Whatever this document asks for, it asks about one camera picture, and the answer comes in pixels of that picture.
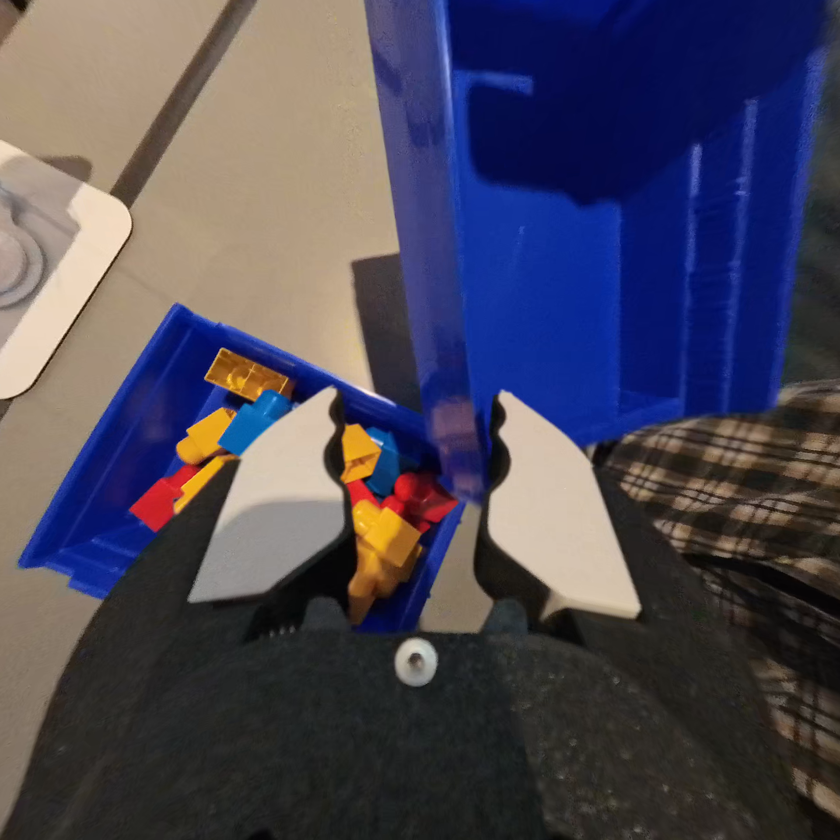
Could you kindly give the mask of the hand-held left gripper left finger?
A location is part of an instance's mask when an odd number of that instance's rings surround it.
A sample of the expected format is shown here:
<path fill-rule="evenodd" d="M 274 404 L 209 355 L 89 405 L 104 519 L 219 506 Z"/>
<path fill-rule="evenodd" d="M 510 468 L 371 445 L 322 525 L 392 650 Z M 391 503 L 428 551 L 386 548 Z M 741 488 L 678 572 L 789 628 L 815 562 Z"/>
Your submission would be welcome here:
<path fill-rule="evenodd" d="M 340 391 L 327 386 L 273 423 L 240 456 L 189 603 L 265 595 L 353 540 L 341 480 Z"/>

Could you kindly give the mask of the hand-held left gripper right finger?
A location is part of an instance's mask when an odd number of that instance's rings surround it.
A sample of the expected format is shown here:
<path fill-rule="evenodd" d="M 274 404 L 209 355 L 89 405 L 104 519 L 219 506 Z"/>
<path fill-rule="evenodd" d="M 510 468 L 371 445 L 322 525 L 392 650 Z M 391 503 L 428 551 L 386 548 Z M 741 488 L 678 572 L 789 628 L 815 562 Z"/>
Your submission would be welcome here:
<path fill-rule="evenodd" d="M 509 391 L 493 400 L 490 442 L 482 590 L 517 601 L 531 624 L 567 610 L 636 620 L 642 603 L 584 451 Z"/>

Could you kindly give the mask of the pile of coloured toy blocks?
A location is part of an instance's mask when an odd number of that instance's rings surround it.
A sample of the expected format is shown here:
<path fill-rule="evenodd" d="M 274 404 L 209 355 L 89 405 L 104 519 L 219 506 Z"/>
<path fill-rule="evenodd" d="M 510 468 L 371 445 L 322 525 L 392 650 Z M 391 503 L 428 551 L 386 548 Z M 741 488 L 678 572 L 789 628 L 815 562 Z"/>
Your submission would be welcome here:
<path fill-rule="evenodd" d="M 289 634 L 311 599 L 338 603 L 350 625 L 379 632 L 413 628 L 434 573 L 457 524 L 459 506 L 435 473 L 402 456 L 395 438 L 374 427 L 349 423 L 341 437 L 342 483 L 350 495 L 353 540 L 328 550 L 312 567 L 265 595 L 241 601 L 192 604 L 187 597 L 203 561 L 240 456 L 273 423 L 304 403 L 292 399 L 294 382 L 266 368 L 260 395 L 258 366 L 220 350 L 213 367 L 217 385 L 244 399 L 227 412 L 227 425 L 202 452 L 203 460 L 178 490 L 173 519 L 141 551 L 115 594 L 131 595 L 131 617 L 157 621 L 191 606 L 227 611 L 253 607 L 247 637 Z"/>

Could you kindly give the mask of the person's right forearm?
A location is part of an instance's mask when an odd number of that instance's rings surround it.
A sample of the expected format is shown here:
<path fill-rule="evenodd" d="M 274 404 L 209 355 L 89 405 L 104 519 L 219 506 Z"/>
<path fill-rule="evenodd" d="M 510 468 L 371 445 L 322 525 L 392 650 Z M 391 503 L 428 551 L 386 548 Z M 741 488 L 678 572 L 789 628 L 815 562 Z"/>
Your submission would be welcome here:
<path fill-rule="evenodd" d="M 814 838 L 838 838 L 839 384 L 619 440 L 605 472 L 694 567 L 749 651 Z"/>

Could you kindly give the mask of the blue plastic bin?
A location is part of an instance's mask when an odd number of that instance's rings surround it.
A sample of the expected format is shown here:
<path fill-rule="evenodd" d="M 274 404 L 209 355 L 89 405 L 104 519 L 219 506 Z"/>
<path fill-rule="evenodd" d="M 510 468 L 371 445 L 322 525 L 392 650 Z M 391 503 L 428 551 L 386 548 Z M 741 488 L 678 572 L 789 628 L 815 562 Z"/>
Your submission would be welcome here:
<path fill-rule="evenodd" d="M 781 385 L 828 2 L 365 2 L 427 428 L 578 445 Z"/>
<path fill-rule="evenodd" d="M 175 452 L 190 426 L 219 408 L 238 410 L 244 399 L 205 376 L 228 350 L 287 376 L 302 403 L 337 387 L 351 424 L 390 433 L 402 456 L 422 471 L 439 472 L 421 417 L 363 391 L 317 365 L 221 322 L 175 304 L 134 363 L 79 456 L 62 480 L 19 559 L 69 578 L 69 587 L 105 598 L 153 540 L 153 529 L 130 511 L 152 491 L 153 521 L 169 512 L 163 480 L 183 463 Z"/>

